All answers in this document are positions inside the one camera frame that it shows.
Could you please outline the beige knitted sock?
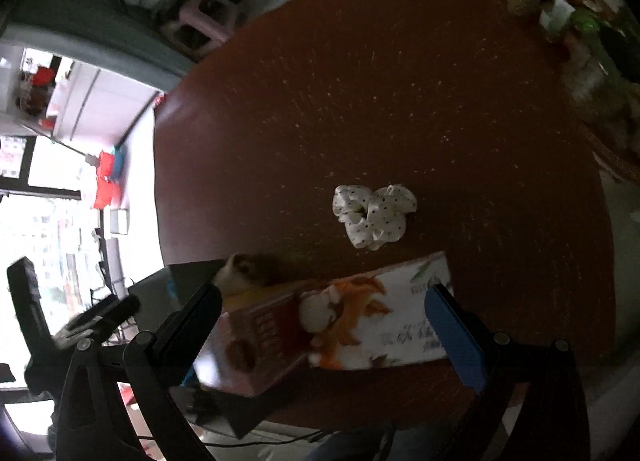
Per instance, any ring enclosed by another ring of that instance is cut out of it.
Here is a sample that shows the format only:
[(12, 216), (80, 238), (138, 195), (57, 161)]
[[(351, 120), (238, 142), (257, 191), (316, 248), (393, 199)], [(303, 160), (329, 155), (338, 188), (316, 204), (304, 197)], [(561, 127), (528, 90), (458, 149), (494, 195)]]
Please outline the beige knitted sock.
[(282, 280), (282, 264), (265, 254), (233, 254), (217, 271), (212, 284), (222, 297), (277, 285)]

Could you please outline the white open storage box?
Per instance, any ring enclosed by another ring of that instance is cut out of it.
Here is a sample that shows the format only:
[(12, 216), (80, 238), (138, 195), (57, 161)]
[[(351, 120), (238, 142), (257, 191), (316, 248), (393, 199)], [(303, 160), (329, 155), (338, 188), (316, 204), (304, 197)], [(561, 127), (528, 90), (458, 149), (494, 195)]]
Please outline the white open storage box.
[(211, 281), (224, 267), (224, 259), (168, 265), (136, 282), (129, 294), (140, 302), (134, 315), (139, 331), (155, 332), (164, 320), (189, 302), (201, 285)]

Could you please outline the pink patterned carton box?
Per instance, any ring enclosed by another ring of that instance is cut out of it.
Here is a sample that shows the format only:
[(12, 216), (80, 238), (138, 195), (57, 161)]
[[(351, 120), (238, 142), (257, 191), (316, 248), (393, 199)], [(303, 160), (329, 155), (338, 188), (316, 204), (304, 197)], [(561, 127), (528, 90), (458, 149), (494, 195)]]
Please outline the pink patterned carton box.
[(298, 319), (301, 282), (228, 297), (194, 361), (203, 389), (257, 397), (306, 363), (308, 335)]

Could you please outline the white orange printed box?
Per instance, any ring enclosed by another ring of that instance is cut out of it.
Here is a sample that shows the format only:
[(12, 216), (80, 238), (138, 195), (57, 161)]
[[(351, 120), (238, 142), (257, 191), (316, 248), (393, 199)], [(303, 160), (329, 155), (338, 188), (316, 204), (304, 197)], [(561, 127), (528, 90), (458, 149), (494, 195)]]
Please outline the white orange printed box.
[(444, 358), (424, 309), (426, 291), (434, 285), (452, 288), (442, 252), (305, 292), (299, 321), (311, 335), (309, 363), (359, 371)]

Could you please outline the cluttered round side table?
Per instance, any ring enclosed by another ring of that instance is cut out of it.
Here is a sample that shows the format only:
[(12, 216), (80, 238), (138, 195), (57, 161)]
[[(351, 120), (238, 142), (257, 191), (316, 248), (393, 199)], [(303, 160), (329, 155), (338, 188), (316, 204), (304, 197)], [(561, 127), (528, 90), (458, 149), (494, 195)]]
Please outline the cluttered round side table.
[(535, 21), (562, 54), (562, 81), (598, 158), (639, 179), (639, 19), (624, 0), (493, 0)]

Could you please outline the pink plastic stool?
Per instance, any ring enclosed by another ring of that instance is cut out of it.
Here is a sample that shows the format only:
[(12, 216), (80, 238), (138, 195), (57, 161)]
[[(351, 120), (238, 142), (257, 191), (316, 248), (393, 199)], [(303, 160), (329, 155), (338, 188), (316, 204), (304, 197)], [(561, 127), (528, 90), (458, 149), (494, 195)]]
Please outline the pink plastic stool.
[(238, 6), (228, 0), (186, 0), (160, 33), (176, 50), (198, 62), (232, 38), (239, 14)]

